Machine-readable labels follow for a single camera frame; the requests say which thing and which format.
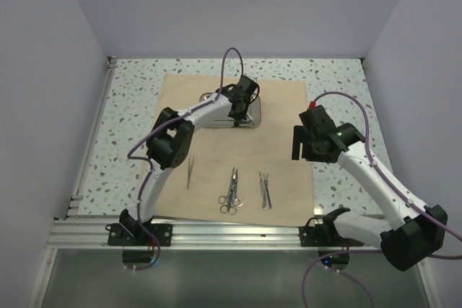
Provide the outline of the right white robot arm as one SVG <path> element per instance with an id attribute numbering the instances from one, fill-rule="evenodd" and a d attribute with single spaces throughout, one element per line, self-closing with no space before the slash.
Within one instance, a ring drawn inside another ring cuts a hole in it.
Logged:
<path id="1" fill-rule="evenodd" d="M 305 225 L 300 232 L 307 233 L 320 246 L 351 240 L 375 247 L 401 271 L 443 246 L 446 211 L 439 205 L 428 206 L 408 190 L 368 149 L 359 130 L 350 123 L 337 126 L 321 105 L 299 117 L 302 123 L 293 130 L 292 159 L 339 165 L 384 215 L 379 220 L 338 207 L 323 216 L 320 224 Z"/>

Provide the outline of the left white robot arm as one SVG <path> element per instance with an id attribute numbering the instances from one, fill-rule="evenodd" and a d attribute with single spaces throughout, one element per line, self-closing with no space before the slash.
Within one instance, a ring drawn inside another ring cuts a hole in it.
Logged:
<path id="1" fill-rule="evenodd" d="M 147 222 L 154 216 L 162 189 L 173 170 L 188 156 L 196 131 L 221 119 L 245 119 L 250 104 L 260 92 L 257 82 L 242 75 L 235 84 L 221 85 L 207 99 L 182 110 L 164 108 L 151 132 L 128 153 L 129 159 L 149 163 L 136 205 L 125 209 L 119 223 L 126 239 L 142 245 L 152 234 Z"/>

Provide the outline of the steel hemostat clamp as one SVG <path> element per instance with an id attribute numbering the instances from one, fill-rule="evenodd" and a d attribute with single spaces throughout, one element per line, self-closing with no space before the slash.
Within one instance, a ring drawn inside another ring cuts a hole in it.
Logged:
<path id="1" fill-rule="evenodd" d="M 237 169 L 233 167 L 227 194 L 221 195 L 218 198 L 218 202 L 220 204 L 219 210 L 222 214 L 234 215 L 237 212 L 237 209 L 234 205 L 234 201 L 235 201 L 234 189 L 235 189 L 236 179 L 237 179 Z"/>

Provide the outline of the steel scalpel handle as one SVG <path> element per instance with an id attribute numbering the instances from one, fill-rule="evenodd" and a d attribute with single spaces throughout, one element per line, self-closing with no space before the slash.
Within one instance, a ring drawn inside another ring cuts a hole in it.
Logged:
<path id="1" fill-rule="evenodd" d="M 264 173 L 260 173 L 261 176 L 261 189 L 263 194 L 263 210 L 267 210 L 271 208 L 271 201 L 269 196 L 269 189 L 268 189 L 268 175 Z"/>
<path id="2" fill-rule="evenodd" d="M 266 191 L 265 191 L 264 181 L 263 181 L 261 172 L 259 172 L 259 185 L 261 189 L 262 209 L 266 210 Z"/>

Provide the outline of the steel scissors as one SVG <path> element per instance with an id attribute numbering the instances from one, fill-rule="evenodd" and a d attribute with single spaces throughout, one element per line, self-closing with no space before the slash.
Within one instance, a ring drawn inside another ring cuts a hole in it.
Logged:
<path id="1" fill-rule="evenodd" d="M 230 186 L 227 194 L 227 206 L 228 210 L 231 208 L 236 209 L 243 205 L 243 200 L 237 196 L 237 187 L 238 187 L 238 169 L 236 167 L 232 168 L 232 174 L 230 178 Z"/>

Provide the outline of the steel forceps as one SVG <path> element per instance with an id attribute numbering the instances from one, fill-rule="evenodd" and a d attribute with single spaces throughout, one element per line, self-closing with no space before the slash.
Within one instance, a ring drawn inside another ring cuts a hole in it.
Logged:
<path id="1" fill-rule="evenodd" d="M 188 171 L 187 171 L 187 183 L 186 183 L 187 190 L 190 188 L 190 184 L 191 184 L 191 176 L 192 176 L 192 171 L 193 171 L 194 159 L 195 159 L 194 155 L 188 158 Z"/>

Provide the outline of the beige cloth wrap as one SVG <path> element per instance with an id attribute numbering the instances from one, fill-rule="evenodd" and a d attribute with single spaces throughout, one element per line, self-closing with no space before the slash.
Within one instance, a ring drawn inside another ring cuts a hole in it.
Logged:
<path id="1" fill-rule="evenodd" d="M 293 128 L 308 101 L 303 82 L 261 79 L 261 124 L 257 128 L 202 128 L 188 156 L 195 156 L 190 188 L 188 163 L 169 176 L 154 216 L 272 226 L 303 226 L 314 215 L 312 167 L 292 157 Z M 237 196 L 243 205 L 222 214 L 232 168 L 238 169 Z M 268 175 L 271 208 L 262 209 L 259 172 Z"/>

